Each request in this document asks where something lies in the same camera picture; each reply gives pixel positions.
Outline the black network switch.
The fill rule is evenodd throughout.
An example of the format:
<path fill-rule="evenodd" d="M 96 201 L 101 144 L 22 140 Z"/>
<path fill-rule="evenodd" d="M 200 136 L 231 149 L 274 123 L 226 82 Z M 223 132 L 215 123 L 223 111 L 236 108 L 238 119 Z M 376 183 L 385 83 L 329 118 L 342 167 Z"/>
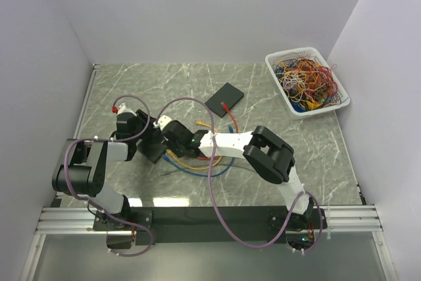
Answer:
<path fill-rule="evenodd" d="M 136 143 L 137 150 L 152 163 L 157 163 L 166 153 L 165 138 L 159 129 L 149 128 Z"/>
<path fill-rule="evenodd" d="M 212 95 L 205 105 L 218 117 L 223 118 L 228 112 L 223 107 L 225 104 L 231 110 L 242 98 L 244 93 L 231 85 L 225 83 L 214 95 Z"/>

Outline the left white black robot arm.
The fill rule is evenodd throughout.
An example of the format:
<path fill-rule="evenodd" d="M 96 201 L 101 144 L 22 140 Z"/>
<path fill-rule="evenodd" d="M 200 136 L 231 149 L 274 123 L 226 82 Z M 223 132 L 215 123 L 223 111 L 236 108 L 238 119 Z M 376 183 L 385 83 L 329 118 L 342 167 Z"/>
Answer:
<path fill-rule="evenodd" d="M 128 198 L 105 183 L 108 161 L 131 161 L 138 145 L 150 148 L 157 129 L 148 111 L 132 111 L 124 105 L 116 113 L 116 130 L 109 139 L 67 139 L 52 175 L 56 192 L 84 201 L 97 209 L 99 222 L 118 230 L 138 225 L 138 214 Z"/>

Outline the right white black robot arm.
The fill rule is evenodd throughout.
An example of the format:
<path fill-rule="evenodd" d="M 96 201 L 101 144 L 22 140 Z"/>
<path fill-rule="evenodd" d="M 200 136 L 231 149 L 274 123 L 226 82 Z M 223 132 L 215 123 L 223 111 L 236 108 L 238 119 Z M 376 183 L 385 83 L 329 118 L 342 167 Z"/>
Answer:
<path fill-rule="evenodd" d="M 164 143 L 178 157 L 223 156 L 245 159 L 265 181 L 278 186 L 289 210 L 292 225 L 303 228 L 312 220 L 314 202 L 305 193 L 294 159 L 294 150 L 264 126 L 244 133 L 221 133 L 206 130 L 191 132 L 181 122 L 160 119 L 158 129 Z"/>

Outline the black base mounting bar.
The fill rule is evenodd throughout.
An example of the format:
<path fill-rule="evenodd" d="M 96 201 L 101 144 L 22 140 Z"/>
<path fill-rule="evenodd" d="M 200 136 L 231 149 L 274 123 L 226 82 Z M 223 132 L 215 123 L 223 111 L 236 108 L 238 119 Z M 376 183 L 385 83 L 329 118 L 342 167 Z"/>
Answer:
<path fill-rule="evenodd" d="M 245 242 L 268 242 L 279 232 L 287 216 L 285 206 L 221 207 L 228 227 Z M 155 243 L 231 242 L 212 207 L 134 207 L 131 222 L 147 227 Z M 292 214 L 277 243 L 292 234 L 328 227 L 324 210 L 314 210 L 307 218 Z"/>

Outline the white plastic basket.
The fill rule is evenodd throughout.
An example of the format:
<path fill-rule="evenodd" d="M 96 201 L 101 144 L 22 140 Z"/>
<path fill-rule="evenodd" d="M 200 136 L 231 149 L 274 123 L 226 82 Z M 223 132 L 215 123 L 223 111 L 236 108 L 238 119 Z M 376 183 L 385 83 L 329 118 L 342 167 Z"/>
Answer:
<path fill-rule="evenodd" d="M 300 47 L 271 53 L 265 63 L 293 120 L 336 111 L 350 97 L 319 51 Z"/>

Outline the aluminium rail frame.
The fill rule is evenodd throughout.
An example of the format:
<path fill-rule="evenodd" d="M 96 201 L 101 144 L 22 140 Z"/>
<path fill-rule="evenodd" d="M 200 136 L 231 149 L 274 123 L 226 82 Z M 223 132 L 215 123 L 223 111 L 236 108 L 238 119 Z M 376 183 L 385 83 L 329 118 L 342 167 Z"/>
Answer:
<path fill-rule="evenodd" d="M 74 136 L 78 137 L 82 131 L 82 123 L 86 116 L 88 100 L 92 96 L 93 85 L 101 71 L 100 64 L 93 65 L 93 72 L 89 79 L 84 97 L 82 110 L 78 119 Z M 382 226 L 376 207 L 373 205 L 328 205 L 328 232 L 381 232 Z M 76 235 L 94 234 L 96 217 L 85 208 L 45 207 L 41 211 L 35 234 L 41 239 L 46 235 Z"/>

